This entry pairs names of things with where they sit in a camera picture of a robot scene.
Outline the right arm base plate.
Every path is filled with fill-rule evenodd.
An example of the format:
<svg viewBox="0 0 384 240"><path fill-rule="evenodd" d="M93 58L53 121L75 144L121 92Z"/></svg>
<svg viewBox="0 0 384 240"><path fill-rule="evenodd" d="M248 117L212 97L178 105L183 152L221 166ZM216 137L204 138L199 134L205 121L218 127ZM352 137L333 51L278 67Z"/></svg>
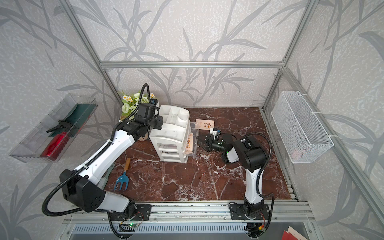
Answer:
<svg viewBox="0 0 384 240"><path fill-rule="evenodd" d="M244 202L238 204L230 202L228 204L231 220L268 220L271 210L269 206L262 200L257 204Z"/></svg>

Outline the dark green cloth in tray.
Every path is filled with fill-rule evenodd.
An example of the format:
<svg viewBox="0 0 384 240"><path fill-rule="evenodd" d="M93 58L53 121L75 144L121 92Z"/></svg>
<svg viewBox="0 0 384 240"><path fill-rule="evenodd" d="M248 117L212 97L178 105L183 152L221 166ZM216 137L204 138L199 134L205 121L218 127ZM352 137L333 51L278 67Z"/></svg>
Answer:
<svg viewBox="0 0 384 240"><path fill-rule="evenodd" d="M97 105L95 104L76 104L64 121L76 124L81 129L96 107Z"/></svg>

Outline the red brush in tray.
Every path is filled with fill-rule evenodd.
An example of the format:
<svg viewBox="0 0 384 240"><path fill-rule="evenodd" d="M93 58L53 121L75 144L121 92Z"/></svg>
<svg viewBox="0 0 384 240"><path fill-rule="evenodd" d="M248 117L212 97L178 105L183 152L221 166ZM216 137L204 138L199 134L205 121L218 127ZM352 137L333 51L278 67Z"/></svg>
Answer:
<svg viewBox="0 0 384 240"><path fill-rule="evenodd" d="M47 158L51 161L56 161L59 158L59 155L65 148L66 144L69 141L69 136L67 132L62 132L50 141L48 146L43 150L40 157Z"/></svg>

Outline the blue garden hand fork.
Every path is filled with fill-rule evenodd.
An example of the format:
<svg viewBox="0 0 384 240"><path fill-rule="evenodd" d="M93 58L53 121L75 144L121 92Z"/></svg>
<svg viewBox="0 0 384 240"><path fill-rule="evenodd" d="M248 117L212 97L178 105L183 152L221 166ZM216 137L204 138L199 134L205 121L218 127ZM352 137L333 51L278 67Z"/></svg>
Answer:
<svg viewBox="0 0 384 240"><path fill-rule="evenodd" d="M131 158L127 158L126 163L124 165L123 173L121 176L117 178L114 190L117 190L117 188L120 187L119 191L121 191L123 186L125 186L125 191L127 190L129 181L130 181L129 177L127 176L127 171L129 169L130 163L131 163Z"/></svg>

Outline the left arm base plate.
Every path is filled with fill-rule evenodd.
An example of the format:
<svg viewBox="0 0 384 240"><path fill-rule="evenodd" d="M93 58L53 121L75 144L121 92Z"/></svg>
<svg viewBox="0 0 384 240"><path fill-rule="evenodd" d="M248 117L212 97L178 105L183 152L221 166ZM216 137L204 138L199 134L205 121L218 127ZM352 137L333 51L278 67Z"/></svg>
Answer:
<svg viewBox="0 0 384 240"><path fill-rule="evenodd" d="M151 209L152 205L149 204L129 205L127 209L122 213L112 212L111 220L148 221L151 214Z"/></svg>

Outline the red booklet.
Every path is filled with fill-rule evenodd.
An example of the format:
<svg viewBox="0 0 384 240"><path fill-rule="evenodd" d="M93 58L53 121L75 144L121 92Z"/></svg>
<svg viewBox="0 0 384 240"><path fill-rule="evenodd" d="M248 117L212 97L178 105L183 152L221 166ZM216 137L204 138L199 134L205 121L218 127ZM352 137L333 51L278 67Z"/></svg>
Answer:
<svg viewBox="0 0 384 240"><path fill-rule="evenodd" d="M289 227L287 231L284 231L282 240L308 240L292 227Z"/></svg>

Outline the white plastic drawer organizer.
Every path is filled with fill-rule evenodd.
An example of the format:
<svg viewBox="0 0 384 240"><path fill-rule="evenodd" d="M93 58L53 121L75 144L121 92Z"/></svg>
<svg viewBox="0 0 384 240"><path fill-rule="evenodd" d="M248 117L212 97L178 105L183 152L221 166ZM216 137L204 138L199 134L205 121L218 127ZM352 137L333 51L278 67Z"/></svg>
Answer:
<svg viewBox="0 0 384 240"><path fill-rule="evenodd" d="M186 163L187 141L191 132L190 112L186 109L162 105L160 116L163 125L160 130L152 129L150 140L163 162Z"/></svg>

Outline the aluminium mounting rail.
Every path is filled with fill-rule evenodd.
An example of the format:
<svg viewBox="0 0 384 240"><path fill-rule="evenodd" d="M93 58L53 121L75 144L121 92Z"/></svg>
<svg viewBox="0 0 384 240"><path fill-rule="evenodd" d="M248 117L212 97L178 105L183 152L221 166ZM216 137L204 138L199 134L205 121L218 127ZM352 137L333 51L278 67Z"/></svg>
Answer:
<svg viewBox="0 0 384 240"><path fill-rule="evenodd" d="M261 240L280 240L295 230L308 240L323 236L307 202L276 200L269 211L254 218L240 215L239 201L149 202L151 207L141 220L126 221L121 233L128 240L250 240L261 225L269 228Z"/></svg>

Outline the beige printed postcard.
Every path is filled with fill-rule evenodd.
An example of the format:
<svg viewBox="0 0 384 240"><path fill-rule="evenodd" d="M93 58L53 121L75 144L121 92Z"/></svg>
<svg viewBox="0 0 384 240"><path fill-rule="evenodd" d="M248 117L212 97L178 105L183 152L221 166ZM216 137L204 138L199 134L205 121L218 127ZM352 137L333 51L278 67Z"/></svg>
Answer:
<svg viewBox="0 0 384 240"><path fill-rule="evenodd" d="M190 133L187 139L185 154L192 154L192 153L193 153L193 133Z"/></svg>
<svg viewBox="0 0 384 240"><path fill-rule="evenodd" d="M215 121L196 119L196 128L198 130L210 130L215 127Z"/></svg>

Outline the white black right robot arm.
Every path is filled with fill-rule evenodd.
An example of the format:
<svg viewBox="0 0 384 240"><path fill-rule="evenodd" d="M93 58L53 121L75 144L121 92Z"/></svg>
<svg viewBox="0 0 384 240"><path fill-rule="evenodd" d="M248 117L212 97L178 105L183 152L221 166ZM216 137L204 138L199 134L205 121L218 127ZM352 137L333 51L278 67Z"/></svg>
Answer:
<svg viewBox="0 0 384 240"><path fill-rule="evenodd" d="M255 219L265 209L262 194L262 175L272 156L272 144L269 138L261 133L253 132L233 140L233 135L223 134L220 137L208 134L197 137L197 142L207 152L221 152L226 164L239 162L246 170L247 187L244 198L244 214Z"/></svg>

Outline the artificial green white flowers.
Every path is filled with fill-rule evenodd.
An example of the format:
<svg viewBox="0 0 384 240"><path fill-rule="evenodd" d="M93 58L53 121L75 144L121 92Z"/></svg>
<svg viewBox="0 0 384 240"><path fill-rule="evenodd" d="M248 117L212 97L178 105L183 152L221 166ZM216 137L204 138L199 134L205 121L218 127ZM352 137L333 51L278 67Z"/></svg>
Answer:
<svg viewBox="0 0 384 240"><path fill-rule="evenodd" d="M139 104L140 94L141 94L140 92L137 92L135 94L128 95L124 92L120 92L120 95L122 97L121 101L123 103L121 121L126 117L130 116L133 113L133 111L136 109L136 107Z"/></svg>

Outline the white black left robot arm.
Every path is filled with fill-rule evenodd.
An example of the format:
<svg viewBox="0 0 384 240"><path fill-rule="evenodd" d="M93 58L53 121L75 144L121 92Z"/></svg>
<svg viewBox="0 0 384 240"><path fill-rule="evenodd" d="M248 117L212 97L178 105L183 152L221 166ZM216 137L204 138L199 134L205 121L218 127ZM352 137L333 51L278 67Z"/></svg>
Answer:
<svg viewBox="0 0 384 240"><path fill-rule="evenodd" d="M127 217L135 215L137 208L133 200L102 190L97 185L126 149L150 130L162 128L163 118L159 110L157 100L139 104L134 118L120 121L111 138L95 154L73 171L64 170L60 175L64 199L87 213L105 210L123 213Z"/></svg>

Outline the black clamp in tray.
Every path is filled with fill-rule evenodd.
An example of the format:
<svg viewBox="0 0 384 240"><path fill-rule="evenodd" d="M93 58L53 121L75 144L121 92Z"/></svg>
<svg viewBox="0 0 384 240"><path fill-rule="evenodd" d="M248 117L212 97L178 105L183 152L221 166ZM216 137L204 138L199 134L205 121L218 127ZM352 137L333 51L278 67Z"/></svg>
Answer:
<svg viewBox="0 0 384 240"><path fill-rule="evenodd" d="M68 135L69 138L73 138L77 134L79 129L80 128L76 124L60 120L55 127L48 129L46 133L51 133L50 137L55 137L58 134L64 133L65 135Z"/></svg>

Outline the clear wall-mounted plastic tray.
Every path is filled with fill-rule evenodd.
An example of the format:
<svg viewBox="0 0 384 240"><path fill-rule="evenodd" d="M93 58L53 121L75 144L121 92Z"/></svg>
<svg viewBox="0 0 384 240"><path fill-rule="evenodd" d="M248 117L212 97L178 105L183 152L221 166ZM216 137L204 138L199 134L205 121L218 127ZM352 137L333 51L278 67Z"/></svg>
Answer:
<svg viewBox="0 0 384 240"><path fill-rule="evenodd" d="M58 162L97 107L94 97L68 94L9 155L23 163Z"/></svg>

